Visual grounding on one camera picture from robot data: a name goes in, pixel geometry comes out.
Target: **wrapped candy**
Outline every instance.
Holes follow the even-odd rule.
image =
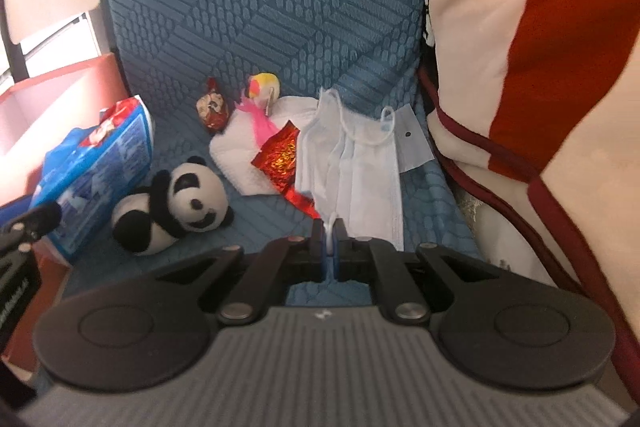
[[[271,180],[276,190],[298,210],[313,219],[319,215],[314,202],[298,194],[293,188],[296,179],[296,143],[300,130],[289,120],[285,126],[268,139],[251,161],[252,165]]]
[[[229,122],[229,106],[212,76],[207,79],[207,89],[209,92],[196,102],[196,109],[209,134],[215,134],[223,131]]]

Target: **blue patterned seat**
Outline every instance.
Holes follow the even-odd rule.
[[[207,75],[238,98],[249,74],[270,71],[284,95],[317,96],[336,87],[364,114],[418,102],[414,70],[423,0],[103,0],[127,82],[156,121],[152,171],[192,154],[208,157],[209,138],[194,104]],[[432,241],[477,256],[471,233],[436,162],[403,174],[404,244]],[[259,250],[283,235],[306,235],[310,220],[277,196],[243,198],[226,183],[236,220],[226,230],[192,234],[170,249],[134,258],[106,227],[86,248],[67,287],[76,293],[211,247]],[[290,303],[366,303],[366,288],[325,282],[293,288]]]

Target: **round black pad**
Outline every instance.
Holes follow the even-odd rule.
[[[154,328],[153,317],[133,306],[109,306],[80,321],[80,335],[100,347],[127,347],[141,342]]]
[[[596,304],[523,278],[457,289],[438,337],[447,357],[465,373],[521,391],[592,380],[615,340],[610,318]]]
[[[200,358],[210,329],[188,287],[135,280],[63,301],[33,333],[42,365],[94,391],[157,385]]]
[[[569,320],[547,306],[512,306],[495,315],[495,329],[514,344],[529,347],[551,346],[569,333]]]

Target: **face mask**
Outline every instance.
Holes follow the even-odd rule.
[[[402,250],[394,126],[390,107],[375,121],[343,108],[337,91],[321,93],[316,117],[298,137],[296,190],[314,198],[329,238],[340,217],[352,237],[379,237]]]

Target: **gray gripper base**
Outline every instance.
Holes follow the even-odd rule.
[[[130,394],[56,385],[21,417],[33,427],[602,427],[627,415],[590,385],[524,396],[477,383],[426,330],[366,307],[272,308],[223,330],[169,382]]]

